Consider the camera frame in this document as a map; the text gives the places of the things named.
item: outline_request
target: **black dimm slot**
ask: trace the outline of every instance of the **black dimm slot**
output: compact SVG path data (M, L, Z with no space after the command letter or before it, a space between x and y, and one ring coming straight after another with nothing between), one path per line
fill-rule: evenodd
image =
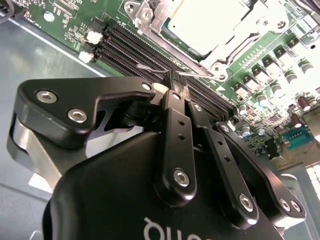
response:
M119 55L119 52L121 53L121 57L119 57L119 59L117 60L117 64L122 65L122 68L126 68L127 70L124 73L130 76L138 75L140 77L143 77L144 79L147 79L151 83L159 83L161 81L161 76L136 68L135 64L143 59L145 60L140 63L153 69L158 70L159 68L161 68L166 70L183 71L182 68L175 65L162 53L160 53L156 49L153 49L141 38L131 34L121 26L116 25L111 28L109 27L105 32L104 40L107 40L109 44L113 45L113 48L115 48L115 51L117 51L110 52L110 55ZM109 47L106 47L107 46L103 46L104 51L109 50ZM234 106L226 102L220 96L216 95L216 93L208 89L208 87L204 86L201 82L193 77L187 77L187 80L190 87L189 91L191 99L193 99L193 101L197 102L200 106L207 110L212 115L212 117L223 121L225 120L223 116L226 116L226 118L228 119L229 115L233 116L235 114Z
M143 56L139 51L135 51L134 49L130 48L129 46L123 44L121 41L119 41L116 38L109 38L107 40L107 42L115 47L117 47L118 49L123 48L123 50L125 50L126 54L129 55L131 58L136 58L135 60L142 64L142 65L146 65L146 66L150 66L151 68L156 68L156 65L152 63L152 61L149 61L147 57Z
M113 29L112 35L119 35L119 38L125 39L126 41L130 42L132 46L136 49L141 49L145 52L145 54L149 54L157 59L157 62L162 65L165 69L167 70L175 70L175 71L183 71L182 68L178 67L175 65L173 62L169 61L165 57L160 57L160 55L155 54L155 51L150 48L148 45L143 44L143 48L140 47L137 44L137 40L143 43L143 40L132 35L130 32L126 31L123 27L121 26L115 26ZM187 77L188 84L197 89L199 92L205 92L205 94L209 95L211 98L213 98L215 101L217 101L219 104L223 105L225 108L232 110L234 107L224 101L220 96L217 96L212 90L208 89L207 87L203 86L202 83L200 83L198 80L196 80L193 77ZM210 102L215 105L217 108L221 109L222 111L223 108L221 108L216 102L210 100Z
M153 76L152 73L148 71L140 70L138 68L133 67L134 64L132 64L131 62L128 62L125 56L119 55L119 53L117 53L114 49L108 49L108 51L103 51L103 54L107 55L107 56L104 56L104 59L107 59L108 63L111 62L110 59L114 59L118 63L117 65L122 66L119 69L120 72L122 72L121 69L126 69L125 71L128 76L139 76L147 80L151 84L154 82L160 83L162 81L160 78L158 78L158 80L155 80L156 77Z

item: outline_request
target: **black metal bracket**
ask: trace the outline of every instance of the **black metal bracket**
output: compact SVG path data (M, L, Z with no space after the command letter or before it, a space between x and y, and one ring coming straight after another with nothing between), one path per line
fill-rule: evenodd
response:
M191 120L185 115L185 100L168 90L162 99L163 129L155 189L166 203L181 207L197 192Z
M18 87L8 150L13 158L23 158L21 164L45 177L54 188L61 176L77 168L86 171L85 166L95 166L97 159L103 166L110 161L114 169L125 168L124 161L118 165L113 157L129 159L124 156L130 152L121 150L132 151L136 146L139 152L132 155L139 156L141 163L149 167L135 166L135 158L128 166L148 176L148 187L152 182L157 199L170 210L200 209L195 206L200 202L219 205L229 227L246 231L256 229L267 218L277 228L286 227L287 220L293 225L303 221L306 212L301 203L249 147L223 122L212 127L203 109L190 102L188 86L181 76L169 72L166 77L169 90L164 86L157 89L140 77L26 81ZM125 147L115 147L86 160L88 139L129 131L133 126L144 127L141 136L128 140L122 145ZM142 151L144 145L152 148L146 151L147 156ZM198 165L206 179L202 175L196 177L197 145L201 145L200 158L204 161ZM25 161L26 156L32 163ZM102 172L117 175L112 169ZM126 180L137 173L130 174L132 177L125 177ZM201 200L197 200L199 183L214 186L209 190L212 194L204 194L206 197Z
M212 174L217 183L217 192L223 212L232 224L241 229L255 225L259 219L258 207L238 169L225 138L212 130L209 120L201 107L193 102L188 104L192 123L199 144L212 163Z
M14 110L26 127L63 148L76 149L95 129L98 111L113 112L120 103L148 102L155 95L153 87L140 77L28 80L18 87ZM50 103L48 98L56 101ZM81 110L73 114L85 114L85 120L81 124L71 120L70 110Z
M278 228L304 221L302 204L246 143L223 122L217 122L214 129L224 136L242 174L250 177L256 201L270 221Z

